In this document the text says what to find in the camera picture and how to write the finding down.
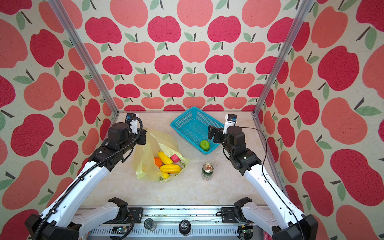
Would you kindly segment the green toy fruit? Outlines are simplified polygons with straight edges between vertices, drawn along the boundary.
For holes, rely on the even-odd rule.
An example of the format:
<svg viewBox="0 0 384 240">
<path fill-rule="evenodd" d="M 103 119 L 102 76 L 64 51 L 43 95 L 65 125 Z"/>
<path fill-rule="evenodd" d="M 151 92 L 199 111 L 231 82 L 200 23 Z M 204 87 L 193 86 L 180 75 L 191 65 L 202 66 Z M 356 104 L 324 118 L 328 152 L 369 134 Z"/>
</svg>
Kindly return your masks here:
<svg viewBox="0 0 384 240">
<path fill-rule="evenodd" d="M 208 152 L 210 150 L 210 142 L 207 141 L 207 140 L 203 140 L 200 142 L 200 148 L 205 151 L 205 152 Z"/>
</svg>

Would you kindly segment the yellow plastic avocado-print bag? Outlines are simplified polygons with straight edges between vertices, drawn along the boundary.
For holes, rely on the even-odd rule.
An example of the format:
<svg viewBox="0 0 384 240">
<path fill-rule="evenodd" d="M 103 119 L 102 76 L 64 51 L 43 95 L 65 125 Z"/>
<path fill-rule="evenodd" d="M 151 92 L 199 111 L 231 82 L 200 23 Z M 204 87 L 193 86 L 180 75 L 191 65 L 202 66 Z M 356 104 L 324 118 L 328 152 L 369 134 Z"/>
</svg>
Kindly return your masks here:
<svg viewBox="0 0 384 240">
<path fill-rule="evenodd" d="M 138 180 L 165 183 L 175 179 L 190 161 L 179 150 L 175 137 L 157 130 L 147 130 L 147 143 L 137 145 L 132 166 Z"/>
</svg>

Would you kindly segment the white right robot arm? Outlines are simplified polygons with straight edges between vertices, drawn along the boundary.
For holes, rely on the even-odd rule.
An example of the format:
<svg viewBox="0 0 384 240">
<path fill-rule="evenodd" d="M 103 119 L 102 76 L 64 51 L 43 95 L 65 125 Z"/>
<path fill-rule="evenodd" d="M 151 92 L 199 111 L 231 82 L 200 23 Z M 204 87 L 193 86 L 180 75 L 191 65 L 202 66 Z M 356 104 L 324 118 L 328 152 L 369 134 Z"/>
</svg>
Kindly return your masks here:
<svg viewBox="0 0 384 240">
<path fill-rule="evenodd" d="M 262 161 L 247 148 L 241 127 L 220 129 L 209 126 L 208 139 L 224 146 L 234 168 L 256 188 L 270 209 L 268 213 L 252 200 L 243 198 L 237 202 L 242 221 L 255 223 L 274 240 L 316 239 L 318 221 L 297 208 L 270 178 Z"/>
</svg>

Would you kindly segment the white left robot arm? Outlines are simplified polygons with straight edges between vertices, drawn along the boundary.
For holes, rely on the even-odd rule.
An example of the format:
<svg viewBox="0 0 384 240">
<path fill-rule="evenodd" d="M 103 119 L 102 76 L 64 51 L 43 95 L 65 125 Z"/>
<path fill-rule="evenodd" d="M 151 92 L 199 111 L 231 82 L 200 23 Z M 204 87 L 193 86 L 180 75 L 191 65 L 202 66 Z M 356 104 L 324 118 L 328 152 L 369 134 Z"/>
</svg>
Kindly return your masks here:
<svg viewBox="0 0 384 240">
<path fill-rule="evenodd" d="M 136 145 L 146 144 L 146 131 L 137 134 L 123 131 L 109 134 L 89 157 L 81 173 L 67 189 L 41 214 L 32 214 L 25 226 L 34 240 L 78 240 L 84 234 L 107 223 L 132 223 L 127 202 L 111 198 L 108 202 L 86 214 L 75 214 L 84 200 L 118 164 L 124 162 L 124 154 Z"/>
</svg>

